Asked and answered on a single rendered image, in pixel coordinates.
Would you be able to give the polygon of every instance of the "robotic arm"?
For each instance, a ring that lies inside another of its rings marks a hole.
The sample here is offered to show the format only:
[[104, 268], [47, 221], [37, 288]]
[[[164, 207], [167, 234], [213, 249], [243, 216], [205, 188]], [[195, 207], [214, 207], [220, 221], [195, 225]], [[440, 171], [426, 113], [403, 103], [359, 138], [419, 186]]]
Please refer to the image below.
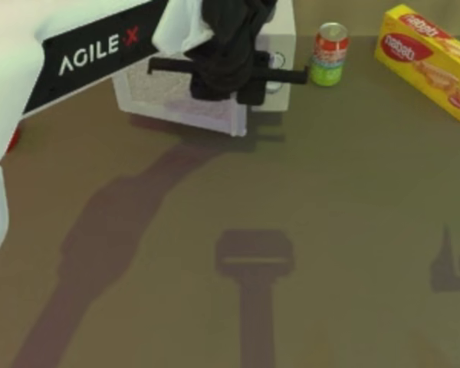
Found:
[[[272, 71], [254, 50], [277, 0], [0, 0], [0, 160], [18, 122], [162, 51], [148, 72], [190, 73], [201, 100], [264, 102], [267, 81], [304, 84], [307, 71]], [[0, 167], [0, 246], [8, 229]]]

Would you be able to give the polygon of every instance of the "tabletop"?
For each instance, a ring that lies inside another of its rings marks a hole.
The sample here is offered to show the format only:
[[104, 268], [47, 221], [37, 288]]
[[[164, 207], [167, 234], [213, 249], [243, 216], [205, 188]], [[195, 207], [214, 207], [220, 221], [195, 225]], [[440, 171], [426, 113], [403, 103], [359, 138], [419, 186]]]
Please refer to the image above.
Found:
[[242, 139], [109, 83], [26, 120], [0, 368], [460, 367], [460, 123], [374, 46]]

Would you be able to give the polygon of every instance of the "can top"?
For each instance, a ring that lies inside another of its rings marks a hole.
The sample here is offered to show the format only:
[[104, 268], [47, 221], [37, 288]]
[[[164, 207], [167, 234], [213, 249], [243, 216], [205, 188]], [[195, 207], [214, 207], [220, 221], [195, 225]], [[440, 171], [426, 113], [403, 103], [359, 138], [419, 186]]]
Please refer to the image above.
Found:
[[340, 42], [347, 38], [347, 28], [335, 22], [325, 23], [319, 28], [319, 35], [332, 42]]

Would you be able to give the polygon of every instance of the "red and green can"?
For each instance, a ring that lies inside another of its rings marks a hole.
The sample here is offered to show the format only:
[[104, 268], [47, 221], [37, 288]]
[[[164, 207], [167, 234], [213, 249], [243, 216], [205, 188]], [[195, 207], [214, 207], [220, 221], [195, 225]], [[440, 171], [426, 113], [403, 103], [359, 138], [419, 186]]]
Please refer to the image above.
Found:
[[321, 25], [310, 61], [310, 79], [314, 83], [325, 87], [339, 83], [349, 43], [347, 29], [343, 25], [333, 22]]

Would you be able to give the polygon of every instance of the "yellow box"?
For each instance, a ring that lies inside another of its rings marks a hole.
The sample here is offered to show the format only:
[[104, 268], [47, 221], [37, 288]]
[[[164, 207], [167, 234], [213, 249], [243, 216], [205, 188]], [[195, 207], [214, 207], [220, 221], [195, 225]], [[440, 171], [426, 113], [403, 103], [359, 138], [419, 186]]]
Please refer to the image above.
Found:
[[399, 5], [385, 14], [375, 57], [460, 120], [460, 41]]

